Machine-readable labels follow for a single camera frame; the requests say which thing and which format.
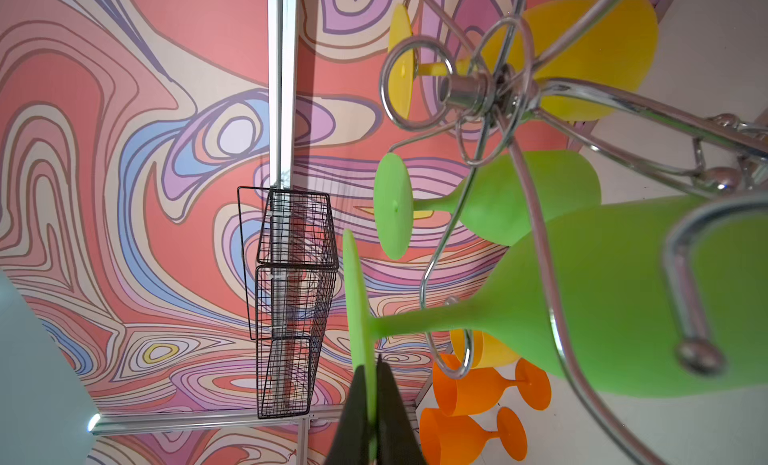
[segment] wire mesh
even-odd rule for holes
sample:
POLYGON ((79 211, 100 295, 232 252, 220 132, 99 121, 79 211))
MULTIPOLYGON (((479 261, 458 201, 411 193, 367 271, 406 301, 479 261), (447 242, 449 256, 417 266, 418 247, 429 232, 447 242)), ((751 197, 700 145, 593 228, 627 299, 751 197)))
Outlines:
POLYGON ((328 194, 270 190, 257 260, 268 265, 339 268, 328 194))
POLYGON ((259 417, 309 411, 335 282, 331 268, 256 268, 259 417))

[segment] orange goblet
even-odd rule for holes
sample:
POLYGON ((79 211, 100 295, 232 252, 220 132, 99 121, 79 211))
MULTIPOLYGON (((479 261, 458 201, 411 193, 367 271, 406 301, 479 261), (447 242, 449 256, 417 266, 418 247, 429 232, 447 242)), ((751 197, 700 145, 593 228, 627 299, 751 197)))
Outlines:
MULTIPOLYGON (((451 368, 458 368, 456 356, 442 354, 451 368)), ((514 380, 502 377, 494 368, 473 368, 461 380, 453 380, 432 364, 432 384, 440 410, 448 416, 476 415, 493 407, 509 387, 517 387, 525 403, 545 410, 552 401, 549 377, 541 368, 521 358, 514 368, 514 380)))
POLYGON ((485 442, 493 438, 502 439, 513 459, 525 459, 528 438, 518 416, 502 408, 496 415, 496 428, 489 432, 470 417, 447 417, 436 408, 425 408, 418 423, 418 438, 429 465, 469 465, 480 456, 485 442))

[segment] light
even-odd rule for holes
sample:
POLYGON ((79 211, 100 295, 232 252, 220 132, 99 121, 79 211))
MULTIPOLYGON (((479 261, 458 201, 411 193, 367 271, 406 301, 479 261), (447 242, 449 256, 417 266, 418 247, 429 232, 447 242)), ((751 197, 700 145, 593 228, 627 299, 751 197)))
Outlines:
POLYGON ((88 421, 88 431, 92 431, 94 427, 96 426, 96 423, 101 420, 101 413, 96 413, 94 416, 91 417, 91 420, 88 421))

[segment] patterned backdrop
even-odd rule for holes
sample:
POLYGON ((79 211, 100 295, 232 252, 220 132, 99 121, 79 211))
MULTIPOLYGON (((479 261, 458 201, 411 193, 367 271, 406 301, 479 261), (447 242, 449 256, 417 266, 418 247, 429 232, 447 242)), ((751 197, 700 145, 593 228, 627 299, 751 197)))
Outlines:
MULTIPOLYGON (((300 0, 299 10, 294 182, 328 192, 336 233, 355 232, 379 315, 418 306, 448 220, 419 215, 398 262, 376 238, 376 166, 408 136, 378 99, 399 1, 300 0)), ((476 40, 513 0, 437 1, 476 40)), ((458 50, 433 12, 417 0, 409 12, 415 31, 458 50)), ((236 187, 269 179, 266 52, 266 0, 0 0, 0 267, 102 413, 256 405, 244 294, 263 204, 246 208, 244 284, 236 187)), ((434 83, 415 90, 414 115, 434 111, 434 83)), ((565 146, 542 124, 518 137, 528 150, 565 146)), ((417 198, 445 195, 467 172, 450 136, 402 156, 417 198)), ((430 300, 471 295, 503 252, 459 227, 430 300)), ((344 402, 352 378, 342 279, 313 403, 344 402)), ((423 337, 388 338, 378 350, 413 400, 431 366, 423 337)), ((312 429, 313 460, 333 430, 312 429)), ((286 463, 295 436, 245 428, 100 439, 90 463, 286 463)))

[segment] light blue panel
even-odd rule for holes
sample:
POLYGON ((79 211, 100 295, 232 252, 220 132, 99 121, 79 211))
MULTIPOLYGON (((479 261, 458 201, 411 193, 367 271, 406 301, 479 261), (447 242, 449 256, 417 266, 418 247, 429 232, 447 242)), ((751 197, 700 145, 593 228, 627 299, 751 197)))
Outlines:
POLYGON ((0 271, 0 463, 83 465, 97 413, 42 322, 0 271))

